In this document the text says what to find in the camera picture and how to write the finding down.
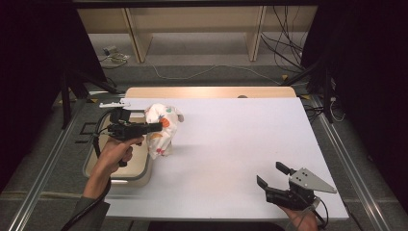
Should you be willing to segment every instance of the black cable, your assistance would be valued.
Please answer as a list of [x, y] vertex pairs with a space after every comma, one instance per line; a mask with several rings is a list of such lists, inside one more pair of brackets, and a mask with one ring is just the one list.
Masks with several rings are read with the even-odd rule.
[[[278, 15], [278, 13], [276, 12], [275, 7], [272, 7], [272, 8], [273, 8], [273, 11], [274, 11], [274, 13], [275, 13], [275, 15], [276, 15], [276, 18], [277, 18], [278, 21], [279, 21], [279, 25], [280, 25], [281, 28], [282, 28], [281, 35], [279, 36], [279, 40], [280, 40], [280, 38], [282, 38], [282, 35], [284, 35], [285, 38], [288, 40], [289, 44], [291, 45], [291, 47], [297, 46], [297, 45], [291, 40], [291, 38], [290, 38], [290, 36], [289, 36], [289, 34], [288, 34], [288, 7], [287, 7], [287, 6], [285, 7], [285, 21], [284, 21], [283, 24], [282, 24], [282, 21], [281, 21], [279, 15]], [[294, 58], [296, 59], [296, 62], [299, 64], [299, 60], [298, 60], [297, 58], [300, 58], [300, 55], [297, 53], [297, 51], [295, 51], [295, 50], [293, 51], [292, 48], [291, 48], [291, 50], [292, 50], [292, 53], [293, 53]]]
[[[265, 35], [264, 32], [262, 33], [262, 35], [263, 35], [266, 39], [268, 39], [268, 40], [275, 41], [275, 42], [279, 42], [280, 44], [283, 44], [283, 45], [286, 45], [286, 46], [291, 46], [290, 44], [288, 44], [288, 43], [286, 43], [286, 42], [284, 42], [284, 41], [276, 40], [276, 39], [273, 39], [273, 38], [268, 37], [267, 35]], [[299, 51], [302, 51], [302, 50], [303, 50], [302, 47], [297, 47], [297, 46], [295, 46], [294, 49], [299, 50]]]
[[323, 110], [319, 111], [319, 112], [313, 117], [313, 119], [309, 119], [310, 124], [312, 125], [313, 122], [315, 122], [316, 118], [319, 117], [320, 114], [322, 114], [322, 113], [323, 113]]
[[324, 203], [324, 201], [323, 201], [323, 200], [320, 200], [320, 202], [323, 204], [324, 209], [326, 210], [326, 222], [321, 226], [321, 228], [322, 228], [322, 229], [326, 229], [327, 224], [329, 223], [329, 211], [327, 210], [327, 206], [326, 206], [326, 204]]
[[292, 36], [291, 36], [291, 39], [292, 39], [292, 40], [293, 40], [293, 31], [294, 31], [294, 21], [296, 20], [297, 15], [299, 14], [299, 11], [300, 11], [300, 6], [297, 7], [296, 14], [294, 15], [294, 18], [293, 18], [293, 20], [292, 20]]
[[[276, 49], [274, 49], [273, 47], [271, 47], [271, 46], [265, 41], [264, 37], [261, 36], [261, 39], [262, 39], [262, 41], [265, 43], [265, 45], [267, 46], [267, 48], [268, 48], [269, 50], [273, 51], [273, 54], [274, 54], [274, 55], [278, 55], [279, 57], [281, 57], [282, 59], [284, 59], [284, 60], [287, 61], [288, 63], [290, 63], [290, 64], [296, 66], [296, 67], [299, 68], [299, 69], [303, 69], [302, 66], [293, 63], [292, 61], [288, 60], [285, 56], [283, 56], [282, 54], [280, 54], [279, 52], [277, 52]], [[282, 66], [280, 66], [280, 65], [277, 63], [276, 59], [275, 59], [275, 62], [276, 62], [276, 65], [278, 65], [278, 66], [281, 67], [282, 69], [285, 69], [285, 68], [283, 68]]]
[[104, 61], [106, 61], [107, 59], [108, 59], [108, 56], [105, 57], [105, 58], [103, 58], [103, 60], [100, 60], [99, 62], [104, 62]]
[[313, 118], [313, 117], [317, 114], [317, 112], [322, 111], [322, 107], [316, 107], [316, 108], [314, 108], [314, 107], [312, 107], [312, 106], [310, 106], [310, 105], [303, 105], [303, 108], [304, 108], [304, 110], [305, 110], [306, 116], [307, 116], [309, 119], [310, 119], [310, 118]]
[[[102, 129], [99, 131], [99, 128], [102, 124], [103, 119], [110, 114], [114, 109], [108, 110], [106, 111], [101, 117], [99, 117], [98, 122], [95, 124], [95, 131], [93, 133], [93, 147], [95, 148], [95, 153], [96, 156], [99, 158], [101, 151], [100, 151], [100, 147], [99, 147], [99, 136], [100, 133], [105, 130]], [[85, 209], [83, 209], [82, 211], [80, 211], [78, 214], [76, 214], [74, 217], [72, 217], [62, 228], [62, 231], [66, 231], [69, 230], [72, 225], [74, 225], [78, 220], [80, 220], [81, 218], [83, 218], [87, 213], [89, 213], [89, 211], [91, 211], [97, 204], [99, 204], [104, 198], [105, 196], [108, 194], [109, 190], [111, 189], [111, 177], [108, 180], [108, 183], [105, 187], [105, 190], [102, 192], [102, 194], [100, 194], [89, 206], [87, 206]]]

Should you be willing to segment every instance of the black backdrop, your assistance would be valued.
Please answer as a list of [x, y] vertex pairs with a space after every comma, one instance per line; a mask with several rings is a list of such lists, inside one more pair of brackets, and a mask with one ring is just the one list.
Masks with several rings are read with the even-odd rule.
[[[37, 8], [32, 0], [0, 2], [2, 127], [0, 192], [51, 113], [67, 68], [106, 82], [76, 10]], [[77, 78], [71, 86], [85, 80]]]
[[[358, 1], [357, 16], [338, 40], [344, 50], [329, 66], [347, 118], [382, 176], [408, 212], [408, 5]], [[302, 64], [321, 54], [344, 9], [319, 8]]]

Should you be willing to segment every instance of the white tabletop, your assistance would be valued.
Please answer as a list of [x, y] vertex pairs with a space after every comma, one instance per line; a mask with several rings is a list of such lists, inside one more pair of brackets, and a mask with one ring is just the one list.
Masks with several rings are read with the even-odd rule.
[[[257, 185], [286, 190], [288, 176], [275, 168], [282, 162], [306, 167], [336, 187], [309, 120], [298, 98], [136, 99], [128, 109], [153, 103], [178, 108], [173, 154], [158, 157], [150, 182], [142, 188], [113, 185], [106, 201], [109, 217], [163, 220], [274, 220], [287, 218], [266, 202]], [[331, 219], [346, 219], [338, 193], [315, 192]], [[325, 218], [322, 205], [318, 212]]]

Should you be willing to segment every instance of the small object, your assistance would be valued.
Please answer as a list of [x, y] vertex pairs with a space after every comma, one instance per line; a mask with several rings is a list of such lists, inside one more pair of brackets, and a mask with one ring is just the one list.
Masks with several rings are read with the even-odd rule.
[[130, 107], [130, 103], [110, 103], [110, 104], [99, 104], [99, 108], [123, 108], [123, 107]]
[[117, 48], [114, 45], [107, 46], [103, 48], [103, 53], [105, 53], [106, 56], [110, 56], [112, 54], [117, 53]]
[[146, 137], [149, 154], [152, 159], [158, 156], [168, 156], [171, 154], [171, 140], [173, 139], [179, 122], [184, 121], [184, 117], [175, 107], [163, 104], [153, 104], [144, 111], [146, 122], [159, 122], [163, 130], [158, 133], [149, 133]]

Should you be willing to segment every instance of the gray floor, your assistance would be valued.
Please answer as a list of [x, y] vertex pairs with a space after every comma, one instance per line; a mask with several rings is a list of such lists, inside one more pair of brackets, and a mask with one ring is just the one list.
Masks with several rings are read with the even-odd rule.
[[[250, 62], [247, 59], [241, 34], [157, 35], [153, 38], [146, 64], [135, 63], [129, 38], [126, 35], [91, 35], [90, 37], [101, 59], [103, 58], [102, 48], [113, 44], [118, 47], [119, 52], [130, 55], [127, 65], [105, 71], [106, 75], [124, 90], [134, 86], [276, 86], [275, 82], [282, 82], [282, 75], [293, 75], [276, 66], [273, 54], [264, 45], [260, 47], [257, 62]], [[301, 40], [302, 33], [299, 33], [296, 38]], [[290, 49], [281, 47], [280, 51], [291, 59]], [[283, 65], [280, 59], [277, 59], [277, 62]], [[182, 79], [169, 80], [169, 77]], [[302, 83], [294, 86], [297, 94], [306, 93], [304, 87]], [[89, 86], [89, 89], [98, 90], [94, 86]], [[302, 101], [304, 105], [314, 106], [315, 104], [313, 100]], [[46, 180], [24, 230], [59, 230], [68, 220], [87, 180], [82, 169], [89, 145], [78, 141], [87, 141], [89, 137], [80, 135], [80, 131], [85, 122], [94, 122], [101, 115], [101, 110], [98, 108], [100, 102], [112, 102], [112, 99], [98, 99], [97, 103], [89, 102], [79, 112], [61, 156], [52, 174]], [[54, 143], [62, 132], [62, 112], [60, 100], [56, 99], [53, 113], [49, 115], [48, 122], [42, 127], [41, 135], [32, 153], [24, 158], [9, 185], [2, 192], [0, 230], [8, 230], [13, 217], [53, 150]], [[372, 224], [356, 189], [351, 185], [339, 153], [330, 140], [323, 122], [324, 119], [321, 116], [318, 117], [312, 123], [312, 128], [337, 189], [364, 230], [374, 230], [375, 225]], [[351, 123], [345, 118], [341, 122], [335, 121], [333, 127], [338, 132], [353, 163], [358, 166], [359, 174], [389, 224], [390, 230], [408, 230], [407, 214], [384, 182], [375, 164], [367, 158], [368, 153]], [[286, 220], [279, 222], [283, 226], [286, 223]], [[147, 227], [147, 220], [107, 218], [103, 230], [142, 231]], [[356, 222], [350, 218], [346, 221], [329, 222], [327, 230], [359, 229]]]

